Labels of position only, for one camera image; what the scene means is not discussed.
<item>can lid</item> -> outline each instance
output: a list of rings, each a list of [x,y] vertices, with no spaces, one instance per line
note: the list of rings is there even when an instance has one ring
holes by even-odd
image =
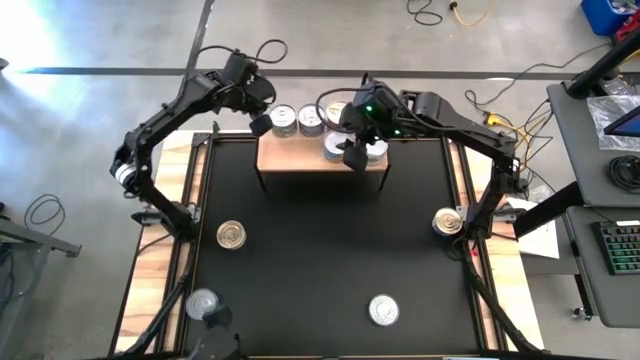
[[[457,233],[462,229],[462,217],[451,208],[442,208],[436,212],[436,225],[445,233]]]
[[[388,148],[389,148],[389,144],[387,144],[382,140],[378,140],[373,145],[367,144],[367,155],[382,156],[384,155],[384,153],[387,152]]]
[[[327,119],[334,124],[340,124],[340,115],[345,106],[347,106],[347,103],[344,101],[334,101],[329,104],[327,107]]]
[[[398,304],[389,295],[377,295],[369,303],[369,316],[380,326],[393,325],[399,315]]]
[[[338,149],[338,145],[344,143],[347,139],[352,140],[352,136],[350,134],[330,131],[324,138],[324,148],[334,155],[341,155],[344,153],[344,150]]]
[[[211,290],[201,288],[189,295],[185,308],[193,320],[202,320],[204,314],[218,307],[218,296]]]
[[[318,106],[318,111],[322,117],[325,117],[324,109]],[[307,104],[298,110],[298,120],[304,126],[318,126],[322,124],[322,120],[318,117],[315,104]]]
[[[269,111],[269,117],[275,126],[289,126],[296,121],[296,111],[289,105],[280,104]]]
[[[244,226],[235,220],[225,221],[216,234],[218,244],[225,249],[235,250],[244,245],[247,233]]]

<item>wooden table frame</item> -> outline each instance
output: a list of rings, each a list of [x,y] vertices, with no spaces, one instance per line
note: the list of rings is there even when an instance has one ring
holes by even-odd
[[[246,132],[221,134],[225,141],[255,141],[247,139]],[[208,178],[210,169],[207,159],[215,151],[210,135],[206,132],[176,131],[165,140],[157,169],[156,186],[170,200],[179,200],[184,204],[192,202],[200,207],[206,203],[206,187],[202,187],[204,191],[201,191],[201,181]],[[449,169],[453,169],[453,174],[450,175],[457,190],[454,191],[455,202],[457,205],[468,206],[484,191],[491,161],[453,143],[443,147]],[[511,225],[495,223],[493,230],[499,234],[514,236]],[[138,247],[163,234],[166,232],[160,225],[145,227]],[[162,299],[181,275],[188,249],[189,244],[178,244],[168,238],[134,259],[110,354],[130,347],[149,324],[160,308]],[[502,308],[518,329],[532,344],[543,348],[517,243],[494,236],[479,244],[478,250],[479,256],[474,256],[473,259],[477,271],[490,290],[497,294]],[[481,344],[486,344],[488,349],[515,350],[513,344],[505,339],[504,333],[498,330],[497,322],[484,301],[477,295],[472,298],[479,303],[480,314],[475,321],[482,324],[478,334]],[[168,321],[149,351],[173,351],[184,347],[186,316],[181,317],[180,314],[184,314],[182,299],[172,309]]]

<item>cable bundle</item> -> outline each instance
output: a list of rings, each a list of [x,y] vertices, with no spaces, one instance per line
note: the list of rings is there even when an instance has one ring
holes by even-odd
[[[640,190],[640,158],[633,155],[619,156],[609,163],[609,179],[617,187],[630,192]]]

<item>keyboard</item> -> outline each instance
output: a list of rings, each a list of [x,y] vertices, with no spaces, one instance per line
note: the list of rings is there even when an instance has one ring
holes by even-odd
[[[611,275],[640,274],[640,225],[591,224]]]

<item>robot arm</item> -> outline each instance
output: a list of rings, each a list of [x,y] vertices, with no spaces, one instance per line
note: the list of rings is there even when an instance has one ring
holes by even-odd
[[[262,136],[271,129],[271,119],[264,114],[268,99],[275,100],[273,85],[258,74],[255,58],[238,50],[231,53],[222,71],[188,73],[175,100],[162,104],[162,110],[134,130],[129,131],[115,153],[109,172],[124,187],[125,195],[153,205],[160,213],[161,224],[175,241],[195,239],[196,226],[186,207],[167,199],[151,178],[151,152],[170,133],[196,114],[222,108],[248,113],[251,130]],[[162,307],[127,354],[144,354],[159,332],[161,324],[188,285],[195,257],[191,247],[184,274],[168,294]]]
[[[395,94],[384,82],[364,78],[352,102],[342,112],[340,126],[327,126],[355,134],[355,142],[344,144],[344,163],[355,171],[367,164],[366,144],[377,140],[447,137],[491,159],[491,180],[478,204],[470,207],[466,237],[486,239],[491,235],[493,212],[506,193],[524,190],[520,161],[511,137],[494,133],[453,110],[451,104],[432,92],[401,91]],[[319,100],[335,91],[320,96]]]

